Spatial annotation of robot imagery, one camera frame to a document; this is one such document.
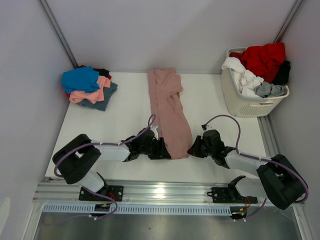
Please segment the dusty pink graphic t-shirt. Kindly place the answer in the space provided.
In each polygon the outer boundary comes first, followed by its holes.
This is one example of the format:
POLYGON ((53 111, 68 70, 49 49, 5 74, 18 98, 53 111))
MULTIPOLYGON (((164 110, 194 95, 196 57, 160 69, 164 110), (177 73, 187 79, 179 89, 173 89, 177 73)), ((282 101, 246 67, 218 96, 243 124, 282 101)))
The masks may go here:
POLYGON ((172 160, 187 158, 193 136, 179 96, 184 90, 181 76, 174 68, 150 69, 147 79, 154 124, 161 128, 159 137, 172 160))

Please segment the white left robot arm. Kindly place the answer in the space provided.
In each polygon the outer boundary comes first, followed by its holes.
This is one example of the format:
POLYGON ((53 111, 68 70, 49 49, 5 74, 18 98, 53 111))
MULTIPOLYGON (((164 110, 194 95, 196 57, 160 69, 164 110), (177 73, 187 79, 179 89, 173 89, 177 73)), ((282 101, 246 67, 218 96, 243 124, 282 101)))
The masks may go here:
POLYGON ((80 134, 53 155, 53 172, 67 184, 79 185, 101 201, 108 195, 108 184, 101 174, 92 170, 94 164, 99 159, 130 162, 141 155, 151 160, 171 159, 157 126, 144 128, 119 143, 96 142, 86 134, 80 134))

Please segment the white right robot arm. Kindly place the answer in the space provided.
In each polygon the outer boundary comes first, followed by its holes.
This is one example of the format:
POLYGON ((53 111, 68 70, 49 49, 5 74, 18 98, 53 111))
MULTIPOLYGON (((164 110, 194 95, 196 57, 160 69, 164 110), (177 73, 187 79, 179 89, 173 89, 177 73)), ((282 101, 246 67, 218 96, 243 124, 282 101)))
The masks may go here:
POLYGON ((245 197, 264 198, 285 210, 308 196, 306 182, 284 155, 263 159, 242 153, 235 147, 226 146, 215 129, 198 135, 187 152, 197 158, 211 157, 220 167, 253 176, 241 175, 228 183, 227 195, 234 203, 245 197))

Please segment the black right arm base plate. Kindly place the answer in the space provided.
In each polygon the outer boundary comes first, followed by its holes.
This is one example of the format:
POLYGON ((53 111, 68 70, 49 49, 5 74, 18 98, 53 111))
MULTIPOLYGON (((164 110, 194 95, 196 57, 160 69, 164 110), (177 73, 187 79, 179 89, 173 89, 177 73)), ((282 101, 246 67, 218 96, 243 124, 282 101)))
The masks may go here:
POLYGON ((257 204, 258 198, 253 196, 241 196, 237 190, 228 187, 212 187, 206 193, 216 204, 257 204))

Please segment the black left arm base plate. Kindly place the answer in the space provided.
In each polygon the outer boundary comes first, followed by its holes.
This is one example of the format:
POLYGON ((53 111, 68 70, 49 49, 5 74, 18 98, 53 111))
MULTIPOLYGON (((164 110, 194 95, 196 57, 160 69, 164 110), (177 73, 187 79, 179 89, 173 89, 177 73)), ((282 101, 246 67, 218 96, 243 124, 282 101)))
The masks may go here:
MULTIPOLYGON (((112 198, 116 202, 121 202, 124 196, 124 187, 121 185, 109 185, 108 187, 103 187, 97 193, 100 195, 112 198)), ((104 197, 100 197, 95 194, 92 194, 88 192, 84 187, 81 187, 78 199, 80 201, 92 201, 92 202, 106 201, 104 197)))

